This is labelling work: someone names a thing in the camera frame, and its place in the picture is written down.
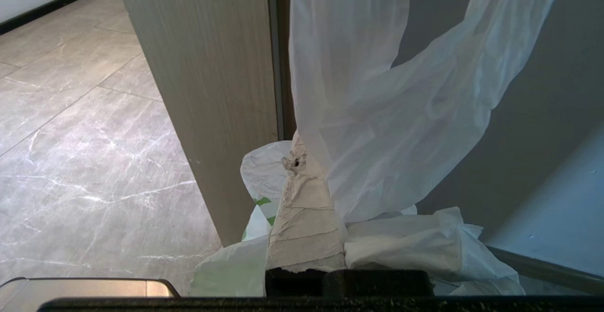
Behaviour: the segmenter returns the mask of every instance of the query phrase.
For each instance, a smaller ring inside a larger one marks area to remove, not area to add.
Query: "gray wall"
[[[395,65],[460,22],[467,3],[411,0]],[[459,206],[488,245],[604,275],[603,68],[604,0],[556,0],[485,136],[420,213]]]

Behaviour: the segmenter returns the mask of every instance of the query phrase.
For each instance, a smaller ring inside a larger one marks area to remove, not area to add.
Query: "floor tile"
[[[144,54],[136,56],[136,58],[104,80],[100,86],[161,101],[161,95],[159,94],[155,80],[153,80],[153,75],[151,75],[151,70]]]
[[[114,30],[114,32],[134,34],[134,28],[132,27],[132,23],[130,23],[130,17],[128,17],[128,13],[125,11],[122,11],[117,15],[114,15],[112,18],[105,20],[101,24],[97,25],[97,28]]]
[[[17,69],[19,68],[14,67],[12,65],[0,63],[0,78],[3,78],[4,76],[9,75],[10,73],[13,73],[13,71],[16,71]]]
[[[60,11],[103,22],[125,9],[121,0],[78,0],[61,8]]]
[[[3,78],[0,154],[141,52],[136,36],[94,28]]]
[[[0,62],[23,67],[86,32],[99,20],[78,15],[52,15],[0,36]]]
[[[121,0],[77,0],[0,36],[0,62],[23,67],[124,10]]]
[[[66,107],[54,89],[0,79],[0,155]]]
[[[95,88],[0,158],[0,282],[164,278],[220,248],[163,103]]]

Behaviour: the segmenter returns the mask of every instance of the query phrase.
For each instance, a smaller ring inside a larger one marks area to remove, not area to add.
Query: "white plastic bag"
[[[481,231],[464,224],[457,207],[358,222],[348,227],[346,267],[424,270],[438,280],[461,282],[452,295],[523,295],[518,273],[478,240]]]
[[[291,144],[291,141],[267,144],[247,153],[241,163],[243,183],[271,225],[287,182],[287,171],[281,159],[289,156]]]
[[[482,137],[553,0],[470,0],[464,20],[390,68],[409,0],[291,0],[298,132],[339,217],[422,200]]]
[[[195,268],[192,297],[262,297],[268,235],[230,245]]]
[[[253,240],[257,237],[268,235],[268,233],[270,233],[270,224],[262,213],[260,206],[255,206],[250,215],[250,221],[245,226],[241,241]]]

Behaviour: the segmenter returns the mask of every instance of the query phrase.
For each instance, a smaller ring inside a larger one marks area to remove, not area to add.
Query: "baseboard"
[[[36,20],[75,1],[76,0],[53,0],[52,2],[48,2],[47,4],[32,9],[17,17],[6,20],[5,22],[0,23],[0,34],[5,34],[19,26],[28,24],[29,22],[32,22],[32,20]]]
[[[550,262],[529,258],[499,248],[489,247],[497,259],[505,262],[519,274],[572,288],[592,295],[604,295],[604,277],[582,272]]]

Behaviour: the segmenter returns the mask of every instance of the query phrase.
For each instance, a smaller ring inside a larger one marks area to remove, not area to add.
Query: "trash bag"
[[[243,157],[240,173],[246,189],[272,226],[287,182],[282,159],[289,156],[291,141],[267,144]]]
[[[191,297],[262,297],[268,235],[222,248],[203,260],[189,286]]]
[[[553,0],[470,0],[464,20],[392,67],[409,0],[291,0],[298,132],[338,217],[419,202],[482,137]]]
[[[270,227],[271,226],[260,207],[255,206],[250,215],[250,221],[248,221],[248,225],[245,226],[241,241],[253,240],[257,237],[268,235],[268,233],[270,233]]]
[[[482,228],[464,224],[459,208],[433,215],[401,215],[348,226],[346,267],[375,265],[424,270],[459,283],[451,295],[524,295],[518,273],[478,240]]]

